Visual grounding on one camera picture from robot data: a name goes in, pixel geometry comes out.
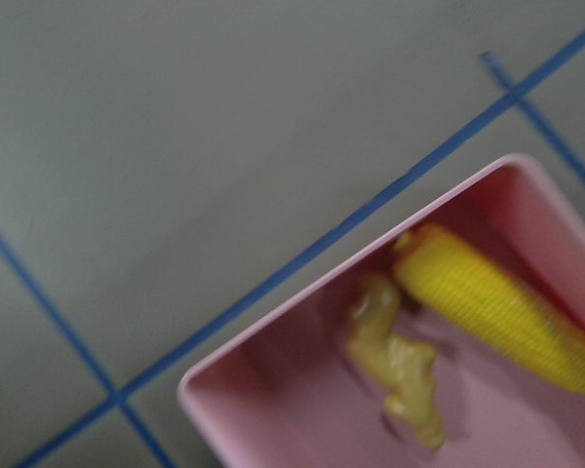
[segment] tile floor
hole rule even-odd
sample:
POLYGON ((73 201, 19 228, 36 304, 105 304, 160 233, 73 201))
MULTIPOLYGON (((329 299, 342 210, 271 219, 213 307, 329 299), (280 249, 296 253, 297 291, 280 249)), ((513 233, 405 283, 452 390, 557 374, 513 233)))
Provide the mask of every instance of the tile floor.
MULTIPOLYGON (((0 254, 0 466, 161 464, 118 408, 44 446, 107 398, 48 308, 134 390, 167 465, 219 466, 177 407, 181 375, 342 259, 509 152, 535 156, 585 218, 585 184, 503 109, 131 387, 500 99, 480 53, 521 80, 584 30, 585 1, 0 2, 0 239, 28 280, 0 254)), ((527 98, 585 164, 585 49, 527 98)))

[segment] toy food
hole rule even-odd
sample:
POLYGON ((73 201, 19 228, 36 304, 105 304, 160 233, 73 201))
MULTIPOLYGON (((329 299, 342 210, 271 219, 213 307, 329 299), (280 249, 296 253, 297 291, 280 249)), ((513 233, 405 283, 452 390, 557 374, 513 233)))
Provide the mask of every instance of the toy food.
POLYGON ((349 310, 347 354, 390 391, 387 411, 408 423, 421 444, 438 449, 445 436, 433 401, 431 367, 437 352, 428 343, 392 333, 402 296, 388 276, 367 276, 360 286, 359 300, 349 310))
POLYGON ((406 233, 395 254, 393 277, 411 297, 528 370, 585 395, 585 332, 539 292, 439 224, 406 233))

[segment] blue grid line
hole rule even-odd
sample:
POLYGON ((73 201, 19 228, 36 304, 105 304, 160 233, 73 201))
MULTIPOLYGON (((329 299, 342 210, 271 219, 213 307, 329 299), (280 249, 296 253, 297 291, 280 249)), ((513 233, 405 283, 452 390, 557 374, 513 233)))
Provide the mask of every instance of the blue grid line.
POLYGON ((50 441, 45 443, 43 446, 38 448, 36 451, 26 457, 25 460, 16 463, 16 468, 24 468, 33 466, 43 460, 46 456, 52 453, 55 449, 58 449, 67 441, 78 435, 83 429, 91 426, 98 419, 104 416, 107 412, 115 408, 115 402, 108 398, 104 402, 100 403, 93 409, 87 411, 80 419, 76 422, 67 426, 62 432, 54 436, 50 441))
MULTIPOLYGON (((570 43, 564 46, 562 49, 557 51, 551 58, 549 58, 546 62, 538 66, 532 73, 528 75, 528 77, 523 80, 521 83, 516 85, 514 89, 517 87, 521 87, 521 93, 525 94, 534 89, 536 86, 541 84, 546 78, 552 75, 555 71, 561 68, 566 62, 576 56, 582 49, 585 48, 585 30, 581 32, 576 38, 574 38, 570 43)), ((428 154, 423 160, 421 160, 417 165, 412 167, 407 174, 401 177, 398 180, 395 180, 389 187, 382 190, 377 196, 368 204, 364 205, 360 209, 358 209, 355 213, 359 213, 358 216, 360 217, 359 222, 362 222, 368 216, 370 216, 373 211, 371 210, 374 201, 377 205, 375 210, 381 208, 385 203, 396 197, 399 193, 405 190, 409 185, 411 185, 414 181, 418 178, 423 176, 426 172, 433 169, 437 164, 442 162, 447 156, 450 155, 455 149, 457 149, 463 142, 465 142, 468 138, 472 137, 484 127, 486 127, 489 123, 491 123, 495 118, 499 117, 502 113, 504 113, 509 107, 516 103, 515 97, 511 95, 506 95, 495 102, 491 107, 489 107, 486 111, 476 117, 473 121, 466 124, 460 131, 458 131, 455 135, 450 137, 445 143, 440 145, 436 148, 432 153, 428 154), (493 110, 494 107, 496 108, 497 115, 486 115, 487 112, 493 110), (399 188, 396 185, 402 184, 403 187, 399 188), (383 197, 391 196, 392 198, 384 199, 383 197)), ((338 239, 344 236, 347 232, 353 229, 356 224, 352 224, 355 219, 352 217, 353 215, 348 216, 339 226, 335 229, 330 231, 330 233, 323 236, 319 241, 315 244, 310 246, 310 248, 306 249, 303 253, 298 255, 296 258, 291 260, 291 262, 287 263, 284 267, 280 270, 276 271, 273 275, 271 275, 267 280, 262 282, 256 288, 254 288, 251 292, 246 294, 243 298, 233 304, 231 307, 223 311, 213 320, 211 320, 208 324, 203 326, 197 332, 193 333, 189 338, 184 340, 180 345, 174 348, 171 352, 167 353, 164 357, 159 359, 149 368, 144 370, 140 375, 138 375, 135 379, 129 382, 123 389, 120 390, 121 395, 130 396, 135 391, 140 389, 143 385, 147 382, 151 381, 155 378, 158 374, 163 372, 173 363, 175 363, 178 359, 184 356, 186 353, 190 352, 195 346, 204 342, 208 337, 212 336, 215 332, 220 330, 226 324, 234 320, 238 315, 243 313, 247 308, 253 305, 256 301, 260 300, 263 296, 271 291, 272 288, 277 287, 283 281, 288 279, 295 271, 298 271, 305 263, 296 264, 295 261, 299 261, 298 259, 301 258, 303 255, 307 254, 310 255, 306 259, 307 261, 311 261, 314 257, 318 256, 323 250, 327 249, 333 243, 335 243, 338 239), (337 235, 339 229, 343 229, 343 233, 341 235, 337 235)), ((99 415, 102 415, 108 412, 110 409, 113 408, 115 402, 110 402, 110 404, 106 406, 97 407, 94 411, 98 411, 99 415)), ((56 437, 54 437, 50 442, 45 444, 42 449, 44 450, 44 456, 48 453, 59 447, 60 445, 66 443, 69 439, 75 437, 80 431, 87 428, 89 425, 93 424, 95 420, 98 419, 97 417, 88 418, 87 415, 83 416, 77 423, 69 426, 67 429, 63 430, 59 433, 56 437)), ((26 460, 31 460, 32 455, 26 458, 26 460)))
POLYGON ((513 89, 518 96, 524 96, 538 87, 579 52, 585 49, 585 29, 548 60, 544 61, 513 89))
POLYGON ((96 419, 98 419, 98 417, 110 410, 110 408, 112 408, 114 405, 118 405, 134 429, 141 436, 142 440, 149 447, 152 453, 154 453, 161 465, 165 467, 173 467, 174 465, 171 462, 171 459, 165 454, 160 444, 158 444, 154 436, 149 432, 143 422, 138 419, 137 415, 126 402, 126 398, 124 397, 123 393, 117 391, 117 388, 115 388, 115 385, 112 383, 110 377, 96 356, 89 350, 75 329, 69 325, 67 320, 59 311, 59 308, 50 300, 50 297, 44 292, 39 283, 33 277, 32 273, 26 268, 23 261, 18 257, 16 252, 1 234, 0 254, 32 294, 33 298, 39 304, 41 309, 50 318, 51 322, 55 324, 60 334, 63 335, 71 347, 76 351, 78 357, 85 363, 89 371, 104 387, 106 393, 108 394, 108 400, 97 407, 93 413, 89 412, 87 415, 85 415, 85 417, 80 420, 80 424, 77 427, 70 426, 67 430, 67 435, 60 434, 53 438, 49 443, 44 445, 44 447, 47 449, 37 450, 35 453, 33 453, 34 461, 28 457, 20 464, 20 466, 30 466, 33 463, 36 463, 41 458, 62 445, 64 442, 78 434, 80 430, 91 425, 96 419))
POLYGON ((570 148, 569 144, 542 115, 537 107, 529 99, 519 94, 509 73, 503 68, 500 60, 489 52, 482 54, 481 58, 500 87, 515 99, 516 104, 523 111, 532 126, 542 134, 544 139, 559 153, 564 162, 585 184, 585 163, 570 148))

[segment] plastic toy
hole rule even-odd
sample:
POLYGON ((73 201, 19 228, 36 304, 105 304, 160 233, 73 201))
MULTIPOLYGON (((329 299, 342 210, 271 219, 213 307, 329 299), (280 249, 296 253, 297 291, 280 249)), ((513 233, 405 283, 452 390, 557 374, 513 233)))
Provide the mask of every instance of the plastic toy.
POLYGON ((388 276, 367 276, 349 311, 349 358, 391 393, 386 410, 408 423, 421 444, 438 449, 445 436, 434 404, 431 368, 437 352, 428 343, 392 333, 402 295, 388 276))

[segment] pink plastic box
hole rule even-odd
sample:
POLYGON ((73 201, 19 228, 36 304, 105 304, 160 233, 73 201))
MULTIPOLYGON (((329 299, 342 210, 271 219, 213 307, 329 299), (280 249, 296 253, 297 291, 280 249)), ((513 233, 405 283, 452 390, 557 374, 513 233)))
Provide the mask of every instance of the pink plastic box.
POLYGON ((494 256, 585 328, 585 225, 540 167, 505 156, 356 253, 189 370, 179 401, 234 468, 585 467, 585 397, 500 357, 430 311, 396 330, 431 341, 447 441, 421 448, 342 352, 361 272, 435 219, 494 256))

